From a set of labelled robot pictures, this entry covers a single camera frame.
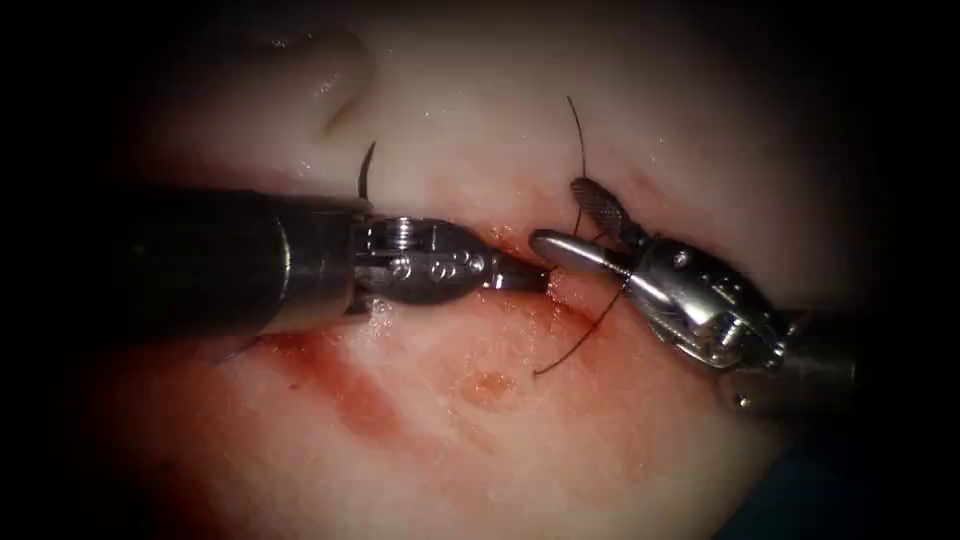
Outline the right arm needle driver jaw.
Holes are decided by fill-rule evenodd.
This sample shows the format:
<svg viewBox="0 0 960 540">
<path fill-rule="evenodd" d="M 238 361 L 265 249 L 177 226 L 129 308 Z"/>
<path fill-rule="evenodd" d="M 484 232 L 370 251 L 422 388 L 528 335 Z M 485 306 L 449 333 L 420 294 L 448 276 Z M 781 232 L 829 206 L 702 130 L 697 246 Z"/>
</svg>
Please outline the right arm needle driver jaw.
<svg viewBox="0 0 960 540">
<path fill-rule="evenodd" d="M 628 276 L 633 270 L 628 254 L 597 242 L 552 229 L 535 229 L 528 237 L 530 249 L 555 266 L 576 272 L 610 272 Z"/>
<path fill-rule="evenodd" d="M 570 182 L 570 190 L 579 209 L 600 233 L 628 250 L 639 250 L 649 244 L 650 235 L 630 217 L 617 197 L 597 181 L 579 177 Z"/>
</svg>

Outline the left arm needle driver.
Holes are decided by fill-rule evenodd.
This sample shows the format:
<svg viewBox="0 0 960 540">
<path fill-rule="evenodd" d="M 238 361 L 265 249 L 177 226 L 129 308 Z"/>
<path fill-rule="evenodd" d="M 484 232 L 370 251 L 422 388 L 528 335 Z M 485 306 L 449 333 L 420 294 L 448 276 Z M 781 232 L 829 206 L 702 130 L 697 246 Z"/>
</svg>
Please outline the left arm needle driver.
<svg viewBox="0 0 960 540">
<path fill-rule="evenodd" d="M 376 300 L 446 304 L 480 288 L 493 270 L 492 247 L 475 231 L 442 219 L 360 216 L 350 222 L 349 245 L 349 315 L 370 313 Z"/>
</svg>

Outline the left arm needle driver jaw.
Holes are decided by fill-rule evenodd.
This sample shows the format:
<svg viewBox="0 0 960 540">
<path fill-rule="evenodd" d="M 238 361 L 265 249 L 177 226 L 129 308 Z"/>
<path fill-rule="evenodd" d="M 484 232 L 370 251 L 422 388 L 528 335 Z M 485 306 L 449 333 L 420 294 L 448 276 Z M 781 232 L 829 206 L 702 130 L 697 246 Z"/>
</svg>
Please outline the left arm needle driver jaw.
<svg viewBox="0 0 960 540">
<path fill-rule="evenodd" d="M 491 288 L 500 291 L 545 293 L 549 287 L 551 270 L 511 254 L 496 254 L 492 258 Z"/>
</svg>

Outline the right arm needle driver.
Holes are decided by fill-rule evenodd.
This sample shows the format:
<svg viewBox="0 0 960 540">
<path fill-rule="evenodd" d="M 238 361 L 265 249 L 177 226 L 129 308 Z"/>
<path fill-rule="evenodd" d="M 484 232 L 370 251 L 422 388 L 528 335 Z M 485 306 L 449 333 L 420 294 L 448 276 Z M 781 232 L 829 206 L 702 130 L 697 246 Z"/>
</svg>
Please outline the right arm needle driver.
<svg viewBox="0 0 960 540">
<path fill-rule="evenodd" d="M 631 274 L 634 300 L 655 334 L 716 370 L 776 371 L 786 323 L 767 296 L 725 261 L 684 242 L 655 238 Z"/>
</svg>

